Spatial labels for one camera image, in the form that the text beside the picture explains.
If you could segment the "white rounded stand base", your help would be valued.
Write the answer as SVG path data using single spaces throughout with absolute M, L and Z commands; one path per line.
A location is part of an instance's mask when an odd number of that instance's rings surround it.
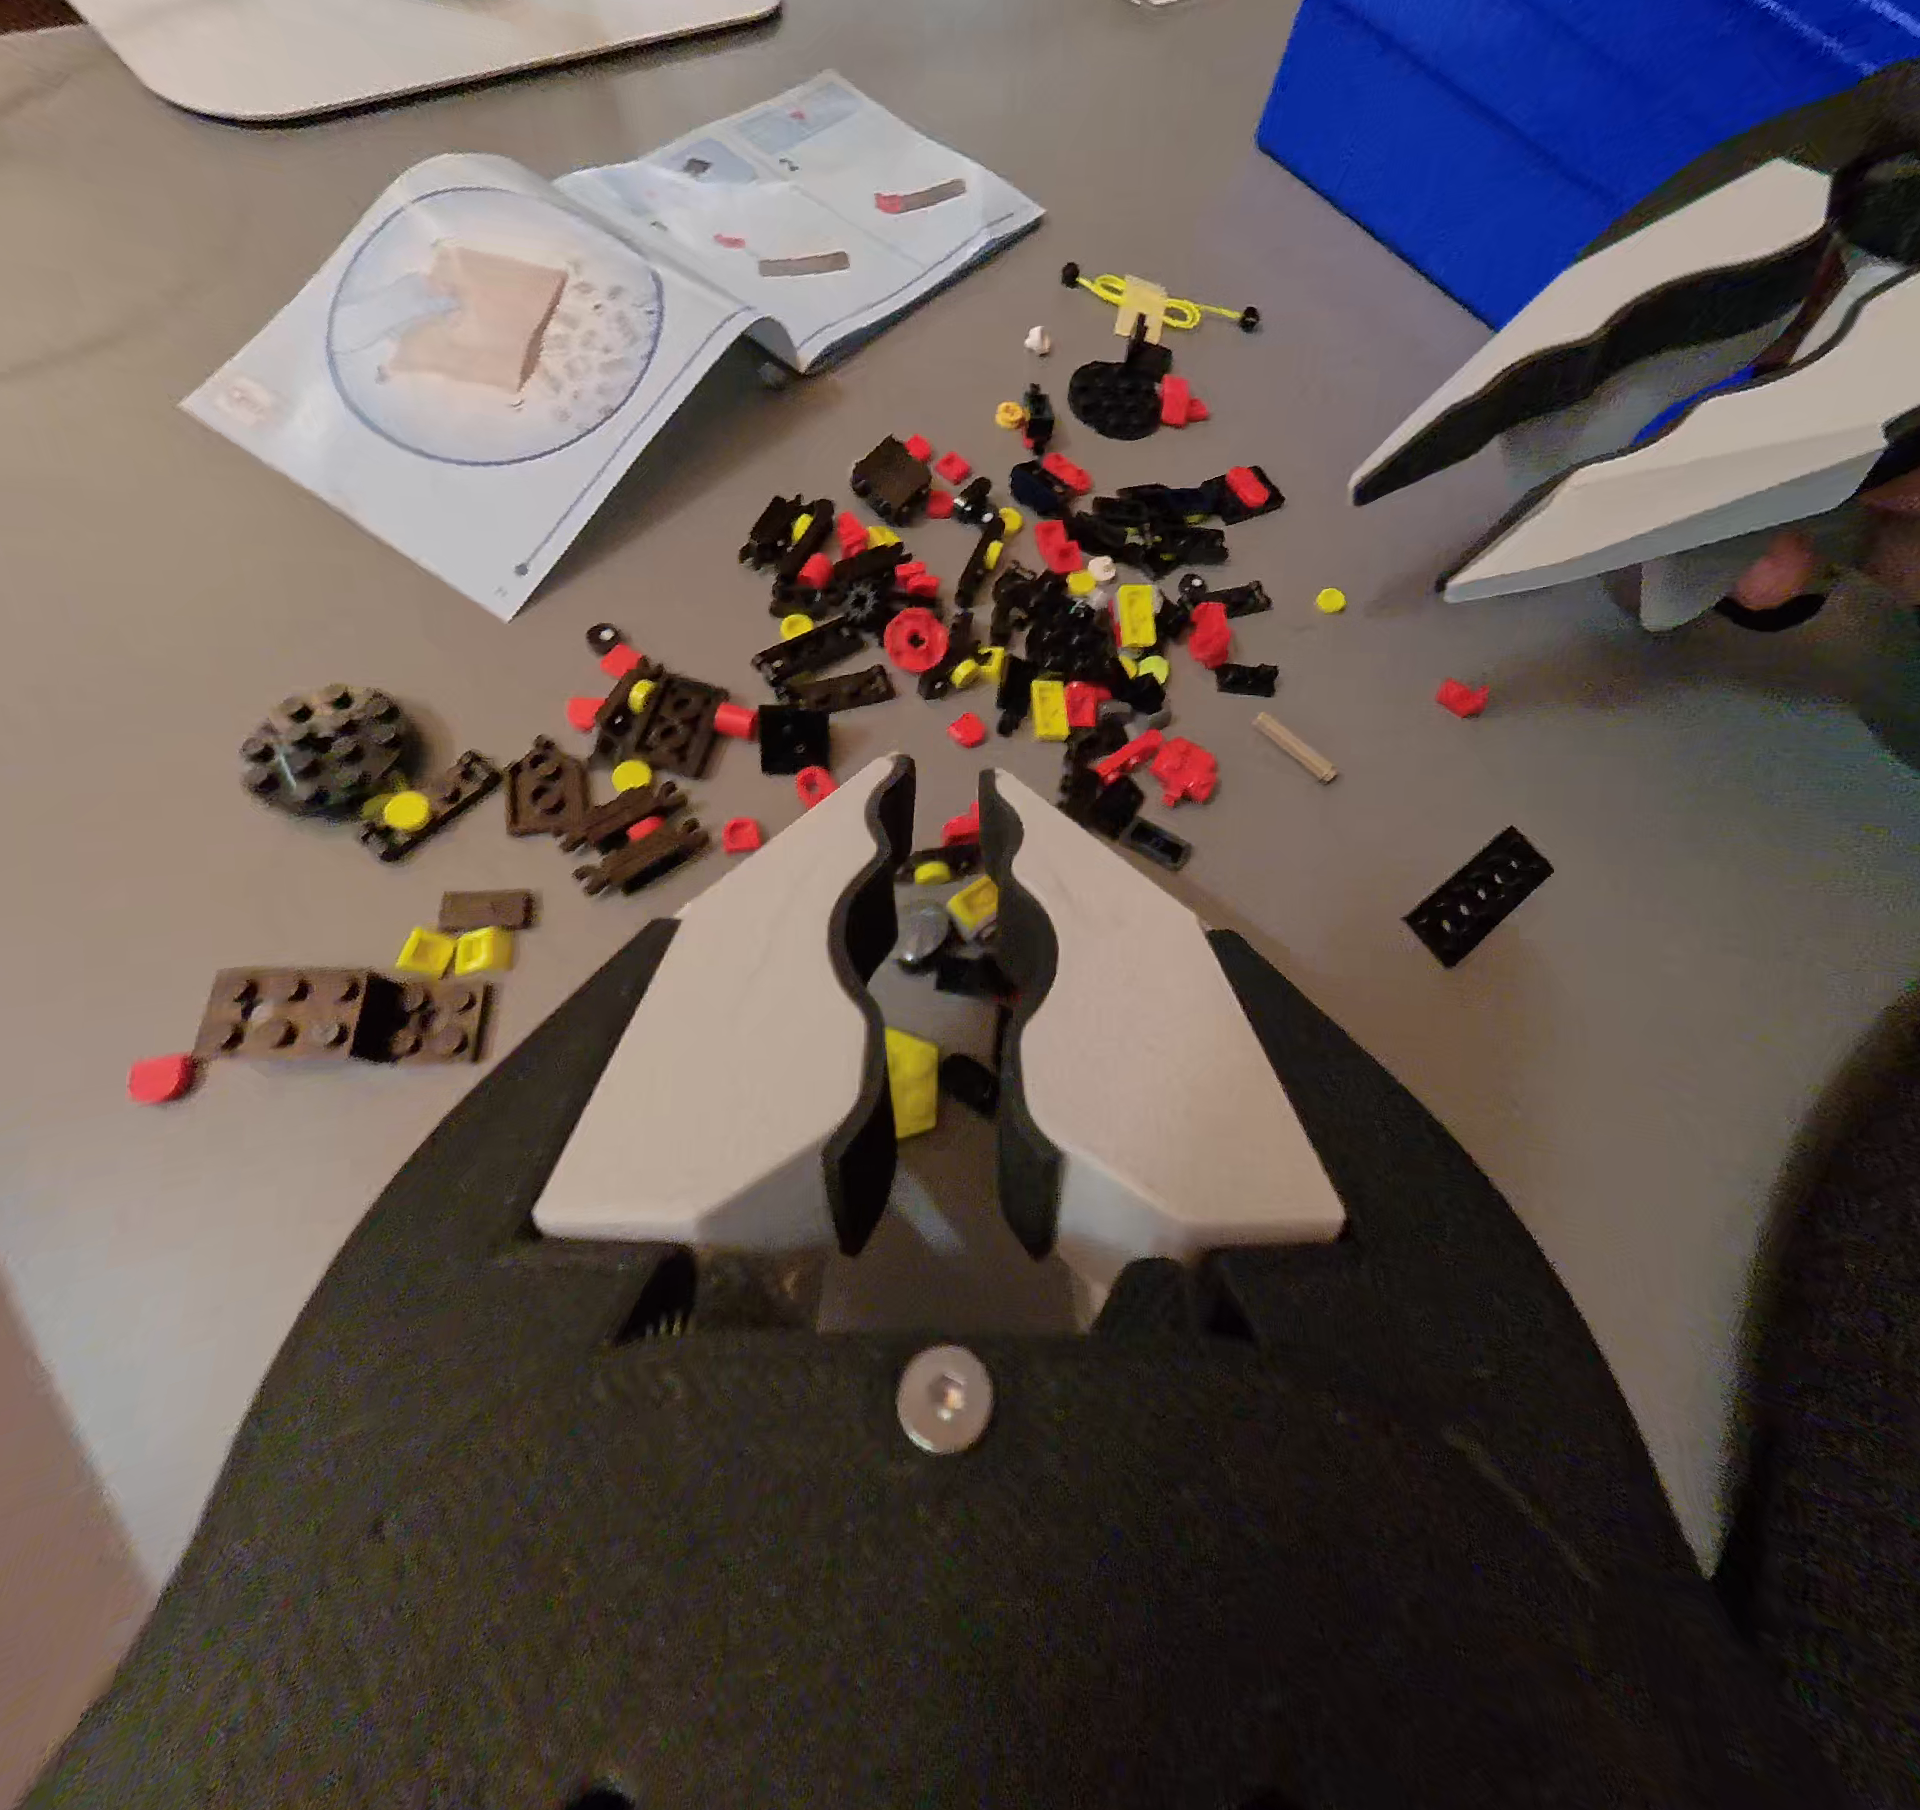
M 290 123 L 766 22 L 782 0 L 67 0 L 180 110 Z

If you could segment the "black round lego plate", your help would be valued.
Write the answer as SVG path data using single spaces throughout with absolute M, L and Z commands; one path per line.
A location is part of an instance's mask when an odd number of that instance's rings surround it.
M 414 717 L 378 687 L 324 684 L 286 697 L 238 748 L 252 802 L 324 824 L 360 821 L 420 767 Z
M 1067 410 L 1087 430 L 1114 442 L 1140 442 L 1161 429 L 1161 384 L 1171 352 L 1143 343 L 1115 360 L 1087 360 L 1067 377 Z

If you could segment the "person's right hand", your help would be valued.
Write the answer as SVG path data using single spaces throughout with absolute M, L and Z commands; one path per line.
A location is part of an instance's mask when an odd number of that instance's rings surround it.
M 1846 563 L 1904 609 L 1917 609 L 1917 470 L 1911 468 L 1851 501 Z M 1818 534 L 1777 530 L 1738 577 L 1729 603 L 1749 618 L 1771 616 L 1830 591 L 1821 578 L 1840 563 Z

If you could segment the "long black lego plate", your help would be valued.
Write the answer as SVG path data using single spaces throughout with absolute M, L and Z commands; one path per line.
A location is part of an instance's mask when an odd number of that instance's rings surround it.
M 1408 910 L 1403 929 L 1441 969 L 1452 971 L 1552 875 L 1554 864 L 1545 854 L 1515 827 L 1505 827 Z

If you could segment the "blue plastic bin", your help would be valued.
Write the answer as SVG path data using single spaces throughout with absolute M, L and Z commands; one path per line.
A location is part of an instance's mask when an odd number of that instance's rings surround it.
M 1683 167 L 1916 59 L 1917 0 L 1300 0 L 1257 148 L 1487 325 Z

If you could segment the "light blue instruction booklet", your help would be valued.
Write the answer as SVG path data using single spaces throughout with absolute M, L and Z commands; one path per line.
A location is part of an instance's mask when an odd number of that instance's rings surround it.
M 811 375 L 1041 220 L 832 70 L 554 180 L 449 152 L 180 410 L 509 621 L 735 343 Z

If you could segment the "black lego brick with plate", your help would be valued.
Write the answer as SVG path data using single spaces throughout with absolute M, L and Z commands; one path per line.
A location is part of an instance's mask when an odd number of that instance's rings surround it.
M 200 1065 L 477 1065 L 494 986 L 390 977 L 366 966 L 229 966 L 207 991 L 189 1056 Z

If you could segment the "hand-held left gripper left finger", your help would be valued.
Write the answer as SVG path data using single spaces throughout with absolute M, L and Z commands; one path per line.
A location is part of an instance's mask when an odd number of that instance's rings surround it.
M 856 1256 L 892 1195 L 884 1016 L 916 767 L 885 752 L 684 907 L 557 1154 L 548 1239 Z

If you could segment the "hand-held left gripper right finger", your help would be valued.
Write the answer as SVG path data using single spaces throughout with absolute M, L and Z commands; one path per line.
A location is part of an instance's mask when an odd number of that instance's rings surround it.
M 978 782 L 1014 986 L 996 1186 L 1036 1261 L 1195 1264 L 1346 1227 L 1199 918 L 1020 779 Z

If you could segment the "pile of lego pieces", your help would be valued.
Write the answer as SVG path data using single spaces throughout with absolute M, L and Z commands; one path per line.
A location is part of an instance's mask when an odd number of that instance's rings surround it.
M 326 425 L 354 427 L 372 451 L 424 460 L 441 476 L 509 476 L 515 494 L 543 496 L 557 514 L 545 542 L 507 563 L 503 581 L 465 572 L 500 612 L 511 612 L 538 584 L 545 558 L 595 513 L 602 493 L 665 421 L 667 401 L 689 382 L 642 379 L 637 362 L 589 365 L 578 343 L 532 366 L 517 389 L 424 362 L 414 365 L 417 379 L 409 382 L 399 359 L 351 359 L 351 366 L 368 373 L 360 408 L 342 368 L 331 368 L 319 389 L 296 392 L 292 382 L 264 382 L 254 368 L 232 362 L 186 401 L 186 410 L 287 472 L 303 457 L 315 488 L 334 493 L 334 505 L 366 529 L 373 520 L 373 470 L 347 472 L 345 451 L 328 464 Z M 554 470 L 540 482 L 515 479 L 522 470 L 538 476 L 548 462 Z M 588 646 L 604 684 L 574 700 L 565 718 L 588 742 L 586 757 L 549 737 L 538 737 L 507 764 L 460 750 L 444 767 L 416 767 L 396 794 L 344 827 L 376 862 L 396 867 L 501 790 L 511 838 L 584 847 L 580 886 L 612 894 L 642 889 L 705 851 L 701 821 L 682 804 L 684 782 L 708 773 L 719 740 L 758 742 L 767 777 L 792 782 L 805 806 L 823 801 L 833 788 L 832 717 L 892 700 L 892 667 L 917 677 L 929 694 L 987 677 L 1014 691 L 1015 663 L 984 663 L 969 603 L 980 577 L 989 574 L 1008 589 L 1002 609 L 1020 615 L 1029 578 L 1014 574 L 1002 552 L 1015 517 L 996 507 L 984 479 L 964 496 L 939 496 L 938 508 L 978 534 L 951 618 L 941 612 L 939 578 L 895 530 L 837 513 L 829 499 L 776 496 L 740 552 L 747 568 L 771 581 L 771 609 L 782 616 L 780 641 L 751 665 L 759 704 L 661 669 L 618 626 L 599 623 Z M 527 910 L 522 892 L 501 903 L 490 894 L 447 898 L 435 929 L 408 935 L 393 978 L 488 982 L 507 963 Z M 128 1077 L 128 1097 L 169 1102 L 189 1093 L 203 1066 L 210 1062 L 189 1053 L 142 1058 Z

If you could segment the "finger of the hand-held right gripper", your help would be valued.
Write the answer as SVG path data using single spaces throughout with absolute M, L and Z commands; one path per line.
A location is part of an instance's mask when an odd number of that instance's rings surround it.
M 1830 196 L 1825 172 L 1774 158 L 1572 262 L 1355 468 L 1352 503 L 1419 485 L 1648 359 L 1787 318 L 1828 251 Z
M 1782 366 L 1537 485 L 1436 592 L 1519 597 L 1840 520 L 1916 486 L 1916 406 L 1917 272 L 1860 264 Z

